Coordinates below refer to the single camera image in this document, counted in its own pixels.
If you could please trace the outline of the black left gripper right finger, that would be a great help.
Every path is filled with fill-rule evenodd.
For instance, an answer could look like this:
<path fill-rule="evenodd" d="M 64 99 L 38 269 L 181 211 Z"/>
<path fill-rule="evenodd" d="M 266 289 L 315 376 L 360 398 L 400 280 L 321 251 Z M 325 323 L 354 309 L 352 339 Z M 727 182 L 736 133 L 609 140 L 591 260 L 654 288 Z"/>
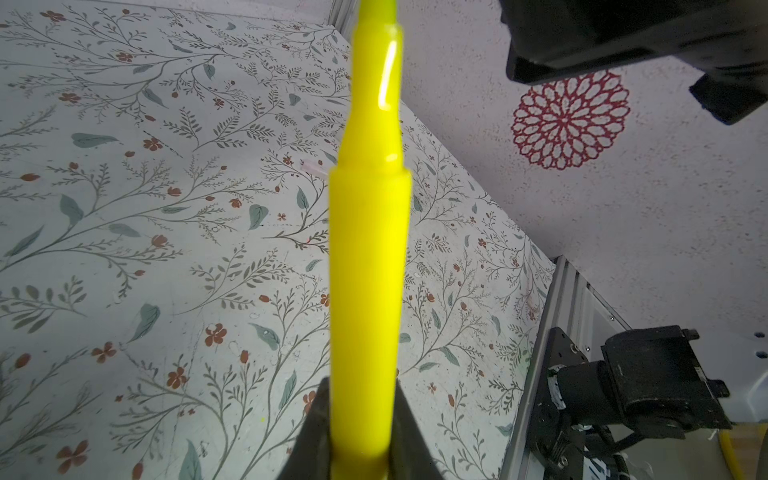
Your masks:
<path fill-rule="evenodd" d="M 396 382 L 389 478 L 443 480 L 399 382 Z"/>

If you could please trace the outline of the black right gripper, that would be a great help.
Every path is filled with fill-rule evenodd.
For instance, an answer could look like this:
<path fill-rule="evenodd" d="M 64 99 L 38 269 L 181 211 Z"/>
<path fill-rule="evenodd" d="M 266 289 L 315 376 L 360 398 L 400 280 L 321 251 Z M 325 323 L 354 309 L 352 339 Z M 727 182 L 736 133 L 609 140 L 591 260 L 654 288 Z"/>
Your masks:
<path fill-rule="evenodd" d="M 539 85 L 673 57 L 701 71 L 702 108 L 734 125 L 767 102 L 767 4 L 729 0 L 510 0 L 507 77 Z"/>

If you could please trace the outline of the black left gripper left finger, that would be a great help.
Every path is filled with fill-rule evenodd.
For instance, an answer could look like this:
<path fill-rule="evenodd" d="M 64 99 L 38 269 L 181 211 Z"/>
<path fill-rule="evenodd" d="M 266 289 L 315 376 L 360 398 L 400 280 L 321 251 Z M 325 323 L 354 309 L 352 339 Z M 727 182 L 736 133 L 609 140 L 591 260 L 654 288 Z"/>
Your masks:
<path fill-rule="evenodd" d="M 324 378 L 277 480 L 330 478 L 330 379 Z"/>

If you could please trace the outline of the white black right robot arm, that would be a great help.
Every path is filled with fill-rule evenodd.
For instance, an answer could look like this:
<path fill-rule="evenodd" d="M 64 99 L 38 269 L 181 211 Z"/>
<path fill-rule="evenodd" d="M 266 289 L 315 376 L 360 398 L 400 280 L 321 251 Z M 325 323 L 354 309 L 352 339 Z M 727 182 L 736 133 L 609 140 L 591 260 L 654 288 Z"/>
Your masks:
<path fill-rule="evenodd" d="M 673 57 L 700 71 L 691 95 L 733 125 L 767 101 L 762 1 L 505 1 L 510 80 L 527 85 L 513 124 L 533 164 L 593 160 L 623 128 L 613 68 Z M 506 479 L 627 479 L 625 451 L 767 419 L 767 351 L 677 325 L 626 329 L 596 353 L 576 342 L 583 293 L 559 259 L 507 447 Z"/>

